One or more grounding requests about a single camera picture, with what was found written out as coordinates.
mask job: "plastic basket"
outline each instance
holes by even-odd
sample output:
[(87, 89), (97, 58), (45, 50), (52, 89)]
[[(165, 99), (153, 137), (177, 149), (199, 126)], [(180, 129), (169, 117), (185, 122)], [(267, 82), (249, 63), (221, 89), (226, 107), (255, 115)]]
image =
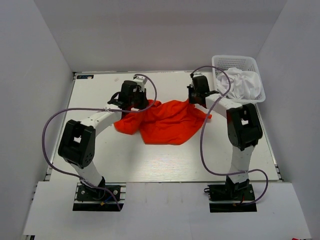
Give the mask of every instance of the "plastic basket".
[[(262, 85), (257, 62), (254, 58), (249, 56), (216, 55), (212, 57), (212, 66), (221, 68), (222, 70), (228, 70), (229, 68), (237, 68), (237, 69), (241, 69), (242, 71), (253, 71), (259, 75), (259, 79), (262, 86), (261, 93), (259, 94), (259, 96), (256, 97), (255, 100), (232, 99), (234, 102), (255, 104), (255, 103), (261, 103), (264, 100), (266, 100), (264, 86)], [(214, 89), (217, 90), (217, 76), (221, 72), (213, 68), (212, 73), (213, 73)]]

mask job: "black clamp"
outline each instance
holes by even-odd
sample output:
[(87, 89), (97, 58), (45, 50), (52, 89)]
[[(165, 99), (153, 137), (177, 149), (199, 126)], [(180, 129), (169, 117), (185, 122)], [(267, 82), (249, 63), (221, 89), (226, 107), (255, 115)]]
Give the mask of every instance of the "black clamp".
[(64, 128), (58, 148), (59, 156), (70, 164), (83, 169), (95, 156), (96, 130), (93, 126), (85, 126), (79, 121), (69, 120)]
[(200, 104), (206, 108), (206, 97), (212, 94), (218, 94), (217, 91), (210, 91), (208, 79), (200, 75), (192, 77), (192, 84), (187, 86), (188, 99), (190, 104)]
[(145, 109), (149, 105), (147, 90), (144, 92), (140, 90), (141, 86), (135, 81), (126, 80), (121, 86), (121, 91), (116, 92), (107, 103), (116, 105), (123, 110)]

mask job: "red cloth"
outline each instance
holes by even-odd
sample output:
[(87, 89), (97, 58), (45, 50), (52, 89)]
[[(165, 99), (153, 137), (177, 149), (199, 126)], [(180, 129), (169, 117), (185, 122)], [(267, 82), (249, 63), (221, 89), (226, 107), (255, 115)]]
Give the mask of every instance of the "red cloth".
[(164, 104), (156, 101), (148, 110), (129, 113), (114, 126), (119, 132), (130, 135), (139, 129), (145, 144), (180, 145), (201, 128), (205, 117), (206, 114), (188, 100)]

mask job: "white table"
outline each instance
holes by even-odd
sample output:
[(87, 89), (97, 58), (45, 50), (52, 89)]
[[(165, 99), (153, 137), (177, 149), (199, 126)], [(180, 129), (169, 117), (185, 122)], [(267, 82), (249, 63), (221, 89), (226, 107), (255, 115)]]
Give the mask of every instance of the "white table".
[[(160, 101), (186, 100), (186, 85), (191, 81), (189, 73), (146, 74), (154, 80)], [(205, 75), (212, 81), (211, 73)], [(108, 73), (95, 74), (93, 79), (78, 79), (69, 107), (103, 107), (120, 89), (123, 80), (130, 80), (132, 76), (133, 73)], [(148, 84), (148, 98), (152, 98), (153, 93)], [(90, 114), (92, 112), (69, 112), (65, 120), (81, 120)], [(127, 182), (122, 211), (72, 211), (79, 180), (53, 171), (49, 182), (39, 182), (37, 186), (23, 234), (35, 235), (35, 240), (288, 240), (311, 237), (291, 183), (270, 182), (268, 191), (257, 204), (257, 212), (210, 213), (209, 199), (203, 190), (207, 182), (225, 178), (210, 175), (203, 168), (199, 137), (198, 132), (180, 146), (145, 145), (139, 133), (125, 135), (109, 127), (96, 139), (94, 162), (107, 182)], [(227, 124), (215, 113), (206, 127), (204, 152), (210, 169), (220, 173), (229, 170), (232, 148)], [(57, 153), (53, 163), (74, 172)], [(250, 168), (261, 168), (271, 180), (278, 180), (266, 135), (252, 155)], [(265, 180), (261, 174), (249, 177), (253, 181)], [(252, 185), (259, 196), (265, 182)]]
[[(187, 85), (191, 83), (189, 72), (142, 72), (155, 83), (158, 100), (162, 103), (170, 100), (185, 101), (188, 98)], [(213, 86), (212, 73), (203, 73)], [(69, 108), (103, 108), (110, 97), (121, 89), (124, 80), (132, 80), (134, 73), (94, 74), (93, 79), (76, 79)], [(146, 84), (147, 98), (153, 99), (154, 90)], [(91, 111), (70, 111), (65, 121), (82, 120)], [(182, 145), (146, 145), (140, 133), (127, 135), (108, 127), (96, 138), (94, 163), (106, 182), (219, 182), (225, 177), (208, 173), (200, 160), (200, 130)], [(227, 121), (212, 112), (212, 120), (206, 125), (204, 155), (207, 166), (218, 173), (227, 173), (232, 156), (232, 145), (227, 135)], [(57, 153), (53, 158), (56, 167), (75, 173)], [(255, 148), (250, 169), (264, 170), (269, 179), (279, 179), (274, 159), (266, 135), (259, 140)], [(69, 179), (70, 176), (53, 171), (51, 181)], [(251, 181), (264, 181), (261, 173), (251, 173)]]
[[(206, 183), (128, 183), (121, 212), (72, 211), (77, 179), (38, 184), (24, 235), (35, 240), (291, 240), (310, 233), (291, 183), (257, 212), (210, 213)], [(259, 195), (265, 183), (252, 184)]]

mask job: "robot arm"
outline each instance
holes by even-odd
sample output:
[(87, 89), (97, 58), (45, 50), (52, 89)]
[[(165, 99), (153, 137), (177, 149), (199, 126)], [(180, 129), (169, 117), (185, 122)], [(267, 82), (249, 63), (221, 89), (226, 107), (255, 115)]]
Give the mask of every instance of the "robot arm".
[[(210, 91), (208, 80), (203, 75), (194, 76), (187, 88), (189, 102), (200, 104), (207, 109), (221, 97), (219, 92)], [(251, 103), (242, 105), (228, 98), (222, 98), (216, 104), (214, 111), (225, 117), (227, 121), (228, 138), (232, 144), (229, 173), (245, 172), (226, 177), (226, 191), (234, 199), (249, 186), (248, 170), (251, 155), (258, 140), (262, 138), (263, 131), (257, 110)]]
[[(135, 76), (132, 81), (124, 81), (121, 91), (115, 93), (108, 101), (106, 110), (146, 108), (149, 104), (146, 97), (146, 81), (142, 76)], [(81, 121), (69, 120), (65, 125), (58, 154), (76, 170), (78, 175), (94, 186), (105, 186), (105, 178), (100, 175), (93, 162), (96, 137), (107, 127), (121, 120), (123, 116), (124, 113), (121, 111), (101, 111)], [(93, 198), (103, 198), (105, 194), (103, 190), (92, 188), (85, 181), (81, 183)]]

